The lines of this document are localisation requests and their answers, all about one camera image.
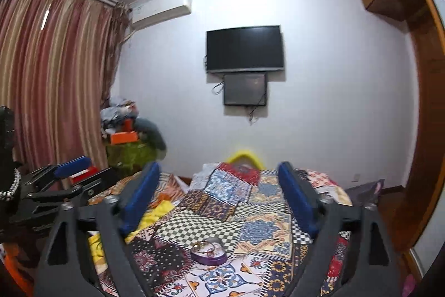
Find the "orange box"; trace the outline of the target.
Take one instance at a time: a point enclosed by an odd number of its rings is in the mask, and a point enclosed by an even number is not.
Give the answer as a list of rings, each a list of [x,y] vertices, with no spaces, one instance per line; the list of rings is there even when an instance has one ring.
[[[116,132],[110,136],[111,145],[121,145],[124,143],[135,143],[139,140],[136,131]]]

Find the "red and white box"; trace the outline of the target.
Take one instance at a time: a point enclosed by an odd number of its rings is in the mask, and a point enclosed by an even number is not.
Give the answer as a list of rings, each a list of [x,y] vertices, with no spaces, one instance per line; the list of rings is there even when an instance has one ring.
[[[99,172],[99,169],[95,166],[89,166],[87,169],[81,170],[69,177],[70,182],[72,185],[77,185],[86,179],[90,178],[91,176],[97,174]]]

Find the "small dark wall screen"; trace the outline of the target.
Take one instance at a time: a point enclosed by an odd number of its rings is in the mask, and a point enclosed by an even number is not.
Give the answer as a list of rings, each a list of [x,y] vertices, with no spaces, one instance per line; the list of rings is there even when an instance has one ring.
[[[266,73],[230,73],[223,77],[223,102],[226,106],[266,106],[268,78]]]

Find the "colourful patchwork bedspread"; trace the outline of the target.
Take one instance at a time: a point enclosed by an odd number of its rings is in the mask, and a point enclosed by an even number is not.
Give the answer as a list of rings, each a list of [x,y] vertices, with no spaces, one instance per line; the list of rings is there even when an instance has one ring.
[[[218,237],[228,261],[192,259]],[[125,240],[156,296],[282,296],[313,239],[300,229],[274,170],[206,164],[190,184],[162,173],[137,229]]]

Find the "black wall television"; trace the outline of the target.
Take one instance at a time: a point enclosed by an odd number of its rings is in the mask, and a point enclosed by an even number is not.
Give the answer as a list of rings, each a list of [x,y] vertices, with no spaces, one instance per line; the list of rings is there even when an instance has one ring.
[[[206,71],[279,72],[284,70],[279,26],[249,26],[206,33]]]

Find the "white air conditioner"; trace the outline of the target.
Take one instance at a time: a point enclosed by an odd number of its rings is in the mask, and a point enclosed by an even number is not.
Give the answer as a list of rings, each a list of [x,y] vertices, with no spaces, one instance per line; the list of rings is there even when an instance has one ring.
[[[192,13],[192,0],[139,0],[130,5],[131,29],[138,31]]]

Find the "purple heart jewelry box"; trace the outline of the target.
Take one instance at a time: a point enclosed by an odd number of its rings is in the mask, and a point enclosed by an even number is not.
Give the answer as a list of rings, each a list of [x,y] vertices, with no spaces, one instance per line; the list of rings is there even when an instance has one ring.
[[[228,261],[226,248],[218,237],[208,237],[194,243],[190,255],[196,262],[210,267],[217,267]]]

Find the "wooden wardrobe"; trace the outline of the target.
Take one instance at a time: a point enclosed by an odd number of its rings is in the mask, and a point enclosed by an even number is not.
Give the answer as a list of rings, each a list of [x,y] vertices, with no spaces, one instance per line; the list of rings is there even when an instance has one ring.
[[[444,242],[444,0],[361,1],[402,34],[387,70],[401,140],[385,175],[398,193],[387,220],[396,251],[426,273]]]

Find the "dark green plush pillow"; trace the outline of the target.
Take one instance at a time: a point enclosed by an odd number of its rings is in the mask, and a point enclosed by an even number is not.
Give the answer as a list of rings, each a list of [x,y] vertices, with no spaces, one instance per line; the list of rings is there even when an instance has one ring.
[[[134,130],[140,134],[140,139],[144,142],[152,143],[157,150],[166,151],[167,146],[161,135],[159,128],[153,122],[143,117],[134,120]]]

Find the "yellow round cushion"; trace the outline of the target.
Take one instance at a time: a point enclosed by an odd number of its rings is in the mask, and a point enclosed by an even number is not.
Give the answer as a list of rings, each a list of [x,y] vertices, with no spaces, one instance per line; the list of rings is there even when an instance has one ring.
[[[225,160],[225,162],[228,164],[237,164],[245,162],[245,164],[252,166],[252,168],[254,169],[257,170],[265,169],[262,160],[255,153],[253,153],[248,149],[237,150],[230,157],[228,157]]]

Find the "striped red curtain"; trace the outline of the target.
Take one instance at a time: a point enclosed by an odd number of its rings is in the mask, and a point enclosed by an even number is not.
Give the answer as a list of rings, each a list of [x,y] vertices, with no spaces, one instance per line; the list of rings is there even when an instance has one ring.
[[[97,0],[1,0],[1,104],[31,170],[89,157],[104,169],[109,102],[129,10]]]

